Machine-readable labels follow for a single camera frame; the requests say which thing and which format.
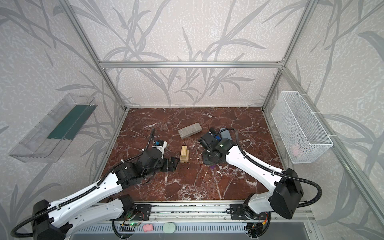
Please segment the wood block bottom slanted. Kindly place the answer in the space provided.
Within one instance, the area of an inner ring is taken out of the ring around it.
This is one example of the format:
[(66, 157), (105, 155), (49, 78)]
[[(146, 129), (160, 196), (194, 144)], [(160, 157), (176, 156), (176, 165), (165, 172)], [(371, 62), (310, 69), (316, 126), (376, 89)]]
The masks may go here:
[(188, 148), (187, 148), (187, 146), (182, 146), (180, 160), (185, 161), (187, 159), (187, 155), (188, 155)]

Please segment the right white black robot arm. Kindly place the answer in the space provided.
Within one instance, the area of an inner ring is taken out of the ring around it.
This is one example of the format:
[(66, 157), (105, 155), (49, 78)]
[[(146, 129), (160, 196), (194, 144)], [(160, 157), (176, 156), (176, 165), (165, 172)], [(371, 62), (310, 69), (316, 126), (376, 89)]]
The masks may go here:
[(273, 167), (247, 153), (238, 139), (219, 140), (217, 134), (208, 132), (199, 142), (204, 148), (205, 165), (227, 163), (243, 170), (267, 188), (265, 193), (249, 195), (243, 203), (245, 215), (250, 220), (264, 212), (275, 212), (290, 220), (296, 209), (313, 205), (323, 195), (320, 185), (300, 178), (293, 169)]

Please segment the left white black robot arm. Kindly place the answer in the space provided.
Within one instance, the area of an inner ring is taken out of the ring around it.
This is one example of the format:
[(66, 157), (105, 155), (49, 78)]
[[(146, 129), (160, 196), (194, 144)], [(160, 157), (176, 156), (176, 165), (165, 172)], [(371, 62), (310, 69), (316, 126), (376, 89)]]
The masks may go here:
[(133, 217), (138, 210), (129, 195), (100, 206), (96, 203), (130, 186), (140, 185), (158, 172), (175, 171), (180, 159), (164, 158), (164, 150), (162, 146), (144, 149), (137, 156), (116, 164), (86, 188), (51, 203), (46, 200), (36, 203), (33, 215), (17, 224), (10, 235), (19, 239), (63, 240), (93, 223)]

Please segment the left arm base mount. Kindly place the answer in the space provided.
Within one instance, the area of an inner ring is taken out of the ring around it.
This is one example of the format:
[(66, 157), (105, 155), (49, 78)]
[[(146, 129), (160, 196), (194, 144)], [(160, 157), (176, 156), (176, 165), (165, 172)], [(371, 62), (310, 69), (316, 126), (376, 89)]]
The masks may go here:
[(136, 205), (136, 209), (127, 213), (123, 213), (119, 220), (126, 221), (148, 221), (151, 215), (152, 205), (140, 204)]

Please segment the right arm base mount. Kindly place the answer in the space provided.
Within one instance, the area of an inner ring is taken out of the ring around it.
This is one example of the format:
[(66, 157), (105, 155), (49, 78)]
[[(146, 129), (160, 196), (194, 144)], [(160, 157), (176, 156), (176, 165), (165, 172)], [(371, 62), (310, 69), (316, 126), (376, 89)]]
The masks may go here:
[(248, 206), (243, 204), (230, 204), (229, 210), (232, 220), (264, 221), (268, 218), (267, 212), (256, 214)]

